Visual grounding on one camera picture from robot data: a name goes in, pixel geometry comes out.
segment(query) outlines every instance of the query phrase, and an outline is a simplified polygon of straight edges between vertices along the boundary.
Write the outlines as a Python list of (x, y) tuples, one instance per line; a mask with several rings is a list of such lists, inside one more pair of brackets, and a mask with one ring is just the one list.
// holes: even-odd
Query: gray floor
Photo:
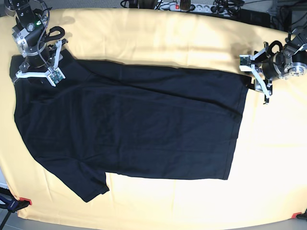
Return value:
[[(7, 211), (0, 209), (0, 222), (3, 220)], [(265, 224), (250, 228), (241, 228), (237, 230), (306, 230), (307, 221), (290, 219), (273, 224)], [(17, 214), (11, 214), (7, 224), (3, 230), (90, 230), (84, 228), (68, 227), (57, 224), (47, 224), (39, 221), (33, 221), (28, 219), (21, 219), (17, 217)]]

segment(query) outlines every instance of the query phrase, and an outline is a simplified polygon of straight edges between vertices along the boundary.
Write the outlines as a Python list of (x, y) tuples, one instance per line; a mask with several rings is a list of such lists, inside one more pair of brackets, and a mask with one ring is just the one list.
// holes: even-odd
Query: t-shirt sleeve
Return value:
[(94, 172), (85, 162), (67, 156), (44, 156), (35, 159), (85, 202), (109, 191), (105, 172)]

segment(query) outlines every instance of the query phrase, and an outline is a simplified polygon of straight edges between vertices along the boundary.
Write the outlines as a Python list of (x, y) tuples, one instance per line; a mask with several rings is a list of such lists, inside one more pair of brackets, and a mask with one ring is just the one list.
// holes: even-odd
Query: metal bracket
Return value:
[(13, 83), (15, 84), (18, 79), (20, 78), (47, 78), (49, 83), (52, 86), (56, 86), (62, 79), (65, 78), (65, 75), (59, 68), (59, 60), (60, 60), (60, 52), (62, 48), (62, 41), (59, 40), (56, 42), (56, 54), (54, 57), (54, 65), (51, 67), (48, 67), (48, 70), (46, 72), (28, 72), (28, 73), (22, 73), (22, 71), (18, 71), (16, 73), (16, 77), (13, 78)]
[(271, 94), (267, 89), (267, 86), (264, 82), (264, 80), (259, 75), (258, 71), (256, 70), (255, 64), (251, 64), (252, 60), (255, 60), (255, 57), (260, 56), (265, 52), (265, 48), (262, 49), (260, 52), (258, 52), (255, 56), (252, 55), (240, 55), (240, 70), (242, 72), (252, 72), (252, 74), (256, 78), (256, 83), (259, 86), (257, 91), (263, 92), (267, 98), (270, 98)]

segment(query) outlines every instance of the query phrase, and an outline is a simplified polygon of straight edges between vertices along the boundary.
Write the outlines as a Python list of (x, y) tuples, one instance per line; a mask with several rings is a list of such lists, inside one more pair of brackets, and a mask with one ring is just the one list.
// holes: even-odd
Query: black cable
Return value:
[(189, 11), (191, 8), (191, 0), (180, 0), (179, 8), (182, 11)]
[(307, 16), (307, 12), (303, 15), (303, 17), (301, 17), (299, 20), (295, 21), (291, 25), (294, 25), (294, 24), (298, 23), (300, 20), (303, 20), (306, 16)]
[(190, 9), (188, 10), (188, 11), (186, 11), (186, 12), (190, 12), (190, 11), (193, 11), (193, 10), (195, 10), (196, 9), (196, 6), (194, 5), (194, 4), (192, 4), (191, 6), (190, 6)]
[(244, 2), (241, 0), (214, 0), (213, 4), (215, 7), (212, 11), (215, 13), (222, 13), (226, 10), (230, 16), (234, 16), (240, 12)]
[(294, 7), (294, 6), (296, 6), (296, 5), (300, 4), (300, 3), (304, 3), (304, 2), (306, 2), (306, 0), (300, 0), (300, 1), (295, 2), (295, 3), (292, 4), (292, 5), (284, 5), (284, 6), (281, 6), (281, 7), (279, 8), (279, 17), (280, 17), (280, 19), (281, 19), (281, 21), (282, 21), (282, 23), (283, 23), (283, 27), (284, 27), (285, 20), (286, 20), (286, 18), (289, 16), (290, 12), (288, 12), (288, 13), (287, 13), (287, 16), (285, 17), (285, 19), (283, 19), (282, 9), (284, 9), (284, 8), (285, 8), (285, 9), (289, 9), (289, 8), (291, 8), (291, 7)]
[(275, 16), (272, 16), (272, 19), (275, 19), (282, 27), (283, 27), (283, 24), (282, 22)]
[(127, 8), (127, 7), (126, 7), (127, 1), (129, 1), (129, 0), (123, 0), (123, 1), (121, 1), (121, 2), (120, 2), (120, 6), (121, 6), (122, 8)]
[(277, 30), (277, 25), (276, 25), (276, 23), (273, 22), (272, 18), (271, 18), (270, 25), (273, 26), (274, 30)]
[(271, 1), (271, 0), (250, 1), (250, 2), (244, 3), (244, 5), (246, 5), (246, 4), (252, 4), (252, 3), (257, 3), (257, 2), (262, 2), (262, 1)]
[(162, 0), (160, 0), (160, 2), (157, 4), (156, 10), (158, 10), (160, 8), (161, 4), (162, 4)]
[(266, 61), (261, 61), (261, 62), (256, 62), (256, 61), (252, 61), (251, 64), (254, 64), (254, 65), (257, 65), (257, 64), (263, 64), (263, 63), (273, 63), (274, 65), (276, 66), (281, 66), (283, 64), (283, 61), (282, 63), (277, 63), (277, 62), (274, 62), (274, 61), (269, 61), (269, 60), (266, 60)]
[(171, 4), (171, 3), (178, 3), (177, 1), (171, 1), (171, 2), (168, 2), (168, 3), (166, 3), (166, 4), (163, 4), (163, 5), (161, 5), (160, 7), (159, 7), (159, 9), (162, 7), (162, 6), (167, 6), (167, 5), (169, 5), (169, 4)]
[(47, 30), (47, 27), (49, 25), (49, 22), (50, 22), (50, 8), (48, 8), (47, 4), (45, 2), (43, 2), (47, 8), (47, 12), (48, 12), (48, 19), (47, 19), (47, 23), (46, 23), (46, 26), (44, 27), (43, 29), (43, 32), (42, 34), (40, 35), (39, 39), (38, 39), (38, 42), (37, 42), (37, 45), (36, 45), (36, 48), (37, 48), (37, 53), (39, 55), (39, 57), (43, 60), (43, 62), (45, 63), (45, 65), (48, 67), (48, 64), (47, 64), (47, 61), (43, 58), (42, 54), (40, 53), (39, 51), (39, 44), (44, 36), (44, 33), (46, 32)]

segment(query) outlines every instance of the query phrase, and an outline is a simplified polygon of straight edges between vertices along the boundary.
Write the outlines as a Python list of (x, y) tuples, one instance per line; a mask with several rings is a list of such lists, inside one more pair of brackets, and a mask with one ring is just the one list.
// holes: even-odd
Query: white power strip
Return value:
[[(170, 10), (170, 11), (175, 11), (175, 12), (186, 12), (180, 9), (179, 7), (179, 3), (176, 2), (172, 2), (169, 3), (168, 5), (166, 5), (167, 2), (164, 2), (163, 5), (160, 9), (162, 10)], [(214, 5), (208, 5), (208, 4), (192, 4), (195, 6), (194, 10), (189, 10), (189, 12), (197, 12), (197, 13), (216, 13), (216, 12), (212, 12), (211, 8), (215, 7)], [(227, 11), (223, 11), (223, 12), (219, 12), (219, 15), (224, 15), (224, 16), (228, 16)]]

